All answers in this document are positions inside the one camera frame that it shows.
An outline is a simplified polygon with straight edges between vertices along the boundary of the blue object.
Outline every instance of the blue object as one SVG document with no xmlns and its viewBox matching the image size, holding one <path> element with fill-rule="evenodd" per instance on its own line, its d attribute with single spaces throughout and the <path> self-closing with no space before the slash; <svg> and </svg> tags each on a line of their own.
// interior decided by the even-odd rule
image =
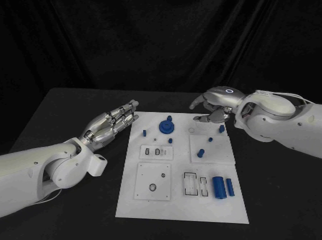
<svg viewBox="0 0 322 240">
<path fill-rule="evenodd" d="M 172 123 L 172 117 L 168 116 L 166 120 L 159 123 L 159 131 L 163 134 L 171 134 L 173 132 L 175 126 Z"/>
<path fill-rule="evenodd" d="M 205 152 L 205 150 L 204 150 L 204 149 L 201 149 L 201 150 L 198 151 L 198 157 L 199 157 L 199 158 L 202 157 L 202 155 L 204 155 L 204 152 Z"/>
<path fill-rule="evenodd" d="M 222 133 L 225 130 L 224 125 L 219 126 L 219 133 Z"/>
<path fill-rule="evenodd" d="M 232 183 L 231 183 L 231 179 L 228 179 L 228 178 L 227 178 L 227 191 L 228 191 L 228 195 L 234 196 Z"/>
<path fill-rule="evenodd" d="M 222 177 L 212 177 L 212 188 L 214 188 L 214 196 L 218 199 L 227 198 L 225 187 Z"/>
</svg>

